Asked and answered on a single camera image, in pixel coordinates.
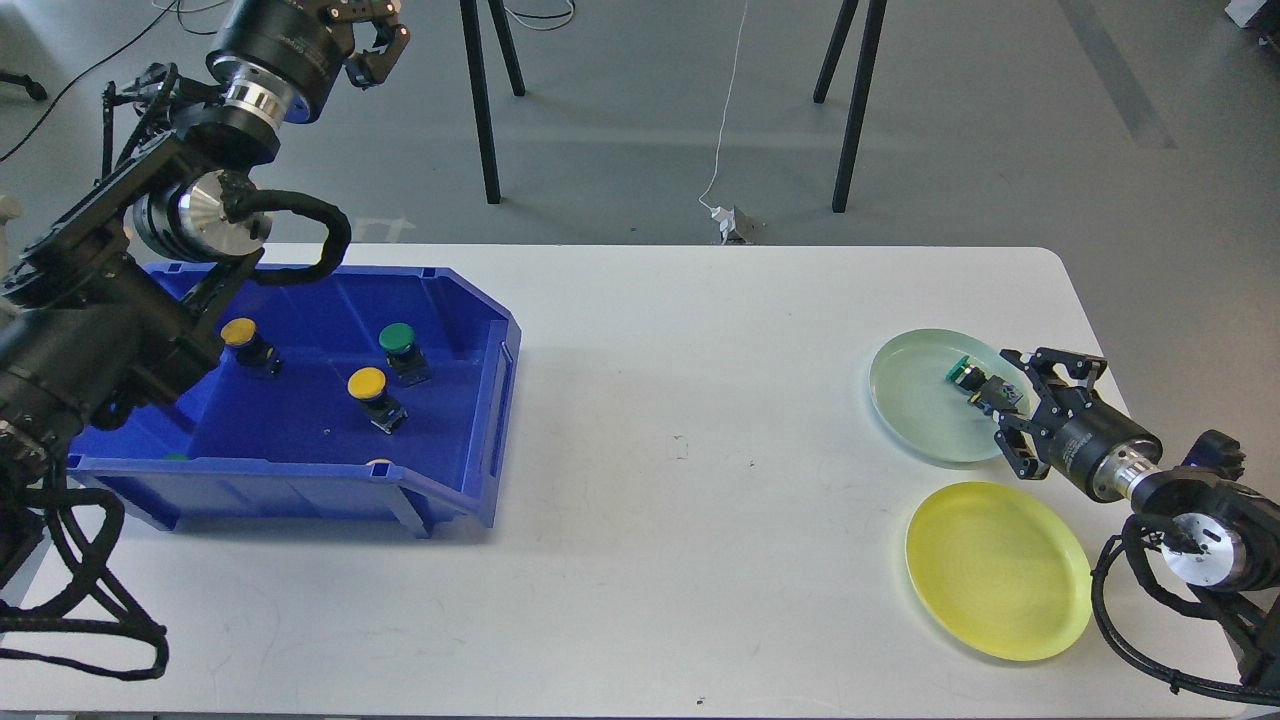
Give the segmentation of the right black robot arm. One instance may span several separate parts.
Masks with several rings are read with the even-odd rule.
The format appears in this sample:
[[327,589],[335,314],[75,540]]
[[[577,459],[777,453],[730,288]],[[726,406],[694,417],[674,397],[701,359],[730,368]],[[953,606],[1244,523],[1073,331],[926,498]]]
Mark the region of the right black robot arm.
[[[1098,503],[1130,505],[1091,574],[1091,606],[1111,650],[1172,692],[1276,705],[1277,609],[1258,606],[1249,593],[1277,587],[1277,505],[1242,483],[1239,443],[1207,430],[1181,464],[1162,468],[1160,439],[1096,393],[1105,359],[1046,347],[1001,356],[1025,374],[1036,410],[1019,411],[998,377],[983,379],[970,404],[995,420],[996,445],[1018,477],[1039,480],[1056,470]],[[1176,670],[1120,634],[1105,605],[1119,559],[1152,600],[1225,630],[1240,651],[1239,682]]]

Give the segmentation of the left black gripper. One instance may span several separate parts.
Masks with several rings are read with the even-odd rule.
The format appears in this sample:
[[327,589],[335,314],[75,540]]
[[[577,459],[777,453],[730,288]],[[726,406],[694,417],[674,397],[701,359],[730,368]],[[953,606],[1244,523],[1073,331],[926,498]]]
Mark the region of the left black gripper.
[[[206,56],[211,76],[229,85],[239,68],[257,67],[293,92],[283,120],[314,123],[344,69],[357,88],[383,85],[407,49],[402,1],[340,1],[340,42],[317,10],[302,1],[234,1]],[[355,26],[372,27],[372,45],[356,49]]]

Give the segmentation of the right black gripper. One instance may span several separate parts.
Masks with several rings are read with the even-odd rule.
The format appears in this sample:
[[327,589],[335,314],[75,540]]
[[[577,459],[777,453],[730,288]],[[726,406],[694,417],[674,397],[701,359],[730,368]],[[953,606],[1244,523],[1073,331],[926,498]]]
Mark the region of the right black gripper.
[[1041,347],[1029,354],[1001,348],[1039,397],[1030,416],[1007,401],[992,401],[995,442],[1023,480],[1043,480],[1052,468],[1093,501],[1119,501],[1133,482],[1155,471],[1161,441],[1100,400],[1094,383],[1105,357]]

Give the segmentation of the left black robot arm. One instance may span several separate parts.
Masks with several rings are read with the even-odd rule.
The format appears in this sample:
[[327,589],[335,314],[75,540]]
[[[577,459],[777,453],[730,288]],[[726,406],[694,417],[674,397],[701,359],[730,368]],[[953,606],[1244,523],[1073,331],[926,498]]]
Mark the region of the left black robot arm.
[[315,122],[338,81],[383,83],[410,41],[397,1],[237,1],[206,65],[211,83],[152,64],[108,97],[141,109],[102,178],[3,279],[3,579],[41,541],[23,491],[88,427],[174,404],[218,364],[237,290],[330,275],[347,215],[261,190],[285,123]]

